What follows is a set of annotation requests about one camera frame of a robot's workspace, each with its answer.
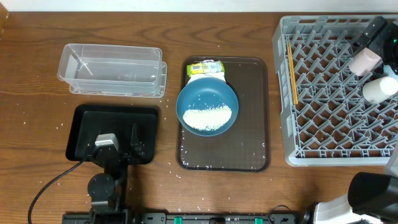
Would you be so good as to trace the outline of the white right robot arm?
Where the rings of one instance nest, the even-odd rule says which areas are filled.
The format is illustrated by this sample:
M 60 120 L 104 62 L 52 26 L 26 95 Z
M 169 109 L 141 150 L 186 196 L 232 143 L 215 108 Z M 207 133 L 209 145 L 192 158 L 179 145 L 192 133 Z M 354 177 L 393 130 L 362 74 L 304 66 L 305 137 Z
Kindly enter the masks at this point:
M 397 25 L 375 17 L 354 43 L 360 52 L 349 69 L 360 76 L 381 61 L 385 76 L 362 88 L 363 98 L 373 106 L 397 93 Z M 302 223 L 397 223 L 397 152 L 388 160 L 383 174 L 357 173 L 348 193 L 306 210 Z

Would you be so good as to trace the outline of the pink cup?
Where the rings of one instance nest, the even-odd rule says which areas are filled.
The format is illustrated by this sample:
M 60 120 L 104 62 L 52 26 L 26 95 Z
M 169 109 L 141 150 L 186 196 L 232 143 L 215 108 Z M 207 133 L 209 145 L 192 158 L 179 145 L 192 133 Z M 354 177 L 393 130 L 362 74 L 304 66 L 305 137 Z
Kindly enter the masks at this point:
M 353 57 L 353 61 L 348 65 L 349 70 L 359 77 L 363 77 L 381 61 L 381 57 L 368 48 L 362 49 Z

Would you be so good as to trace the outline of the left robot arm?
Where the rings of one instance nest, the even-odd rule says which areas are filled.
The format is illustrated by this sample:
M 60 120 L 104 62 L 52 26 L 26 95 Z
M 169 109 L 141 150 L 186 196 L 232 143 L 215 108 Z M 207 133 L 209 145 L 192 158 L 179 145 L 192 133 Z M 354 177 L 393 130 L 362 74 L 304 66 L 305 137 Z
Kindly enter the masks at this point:
M 122 149 L 114 133 L 100 134 L 96 137 L 89 160 L 104 169 L 88 182 L 91 209 L 87 223 L 139 222 L 139 216 L 125 204 L 128 166 L 140 161 L 135 156 L 144 144 L 137 124 L 133 124 L 129 147 Z

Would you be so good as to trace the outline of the white cup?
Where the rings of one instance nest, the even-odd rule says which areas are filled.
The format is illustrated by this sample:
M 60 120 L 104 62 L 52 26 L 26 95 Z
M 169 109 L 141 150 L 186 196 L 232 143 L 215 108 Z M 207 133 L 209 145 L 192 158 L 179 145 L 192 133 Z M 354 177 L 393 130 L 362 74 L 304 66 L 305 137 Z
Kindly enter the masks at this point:
M 364 99 L 370 103 L 380 103 L 397 93 L 397 80 L 382 77 L 363 86 Z

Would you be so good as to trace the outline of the light blue bowl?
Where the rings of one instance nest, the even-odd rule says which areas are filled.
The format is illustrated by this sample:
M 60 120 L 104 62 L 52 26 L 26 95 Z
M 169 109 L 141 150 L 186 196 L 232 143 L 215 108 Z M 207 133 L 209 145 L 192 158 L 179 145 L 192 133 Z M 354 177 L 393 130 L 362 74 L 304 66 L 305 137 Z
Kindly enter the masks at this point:
M 391 77 L 398 80 L 397 70 L 394 70 L 390 65 L 384 65 L 383 72 L 385 77 Z

